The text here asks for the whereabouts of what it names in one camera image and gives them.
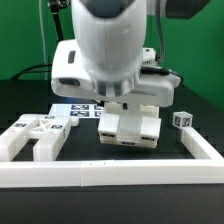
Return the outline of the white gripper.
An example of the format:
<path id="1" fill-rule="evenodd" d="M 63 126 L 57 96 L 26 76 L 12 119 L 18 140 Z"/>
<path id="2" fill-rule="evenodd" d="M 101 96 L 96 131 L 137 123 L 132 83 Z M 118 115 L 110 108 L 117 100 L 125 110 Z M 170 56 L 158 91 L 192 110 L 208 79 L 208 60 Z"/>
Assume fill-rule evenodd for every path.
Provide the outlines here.
<path id="1" fill-rule="evenodd" d="M 63 97 L 168 107 L 173 103 L 177 78 L 173 74 L 146 74 L 129 93 L 123 96 L 102 96 L 94 90 L 89 75 L 80 66 L 80 53 L 76 41 L 70 40 L 60 42 L 56 49 L 51 87 L 55 94 Z"/>

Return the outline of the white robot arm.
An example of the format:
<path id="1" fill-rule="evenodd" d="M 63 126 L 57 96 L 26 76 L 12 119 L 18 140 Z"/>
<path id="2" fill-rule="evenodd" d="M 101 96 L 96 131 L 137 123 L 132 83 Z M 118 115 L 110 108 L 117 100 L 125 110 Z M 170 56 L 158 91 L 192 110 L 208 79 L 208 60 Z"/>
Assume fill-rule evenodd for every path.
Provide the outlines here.
<path id="1" fill-rule="evenodd" d="M 211 0 L 49 0 L 53 15 L 69 7 L 75 37 L 60 39 L 52 63 L 55 94 L 168 107 L 181 77 L 143 47 L 147 17 L 190 19 Z"/>

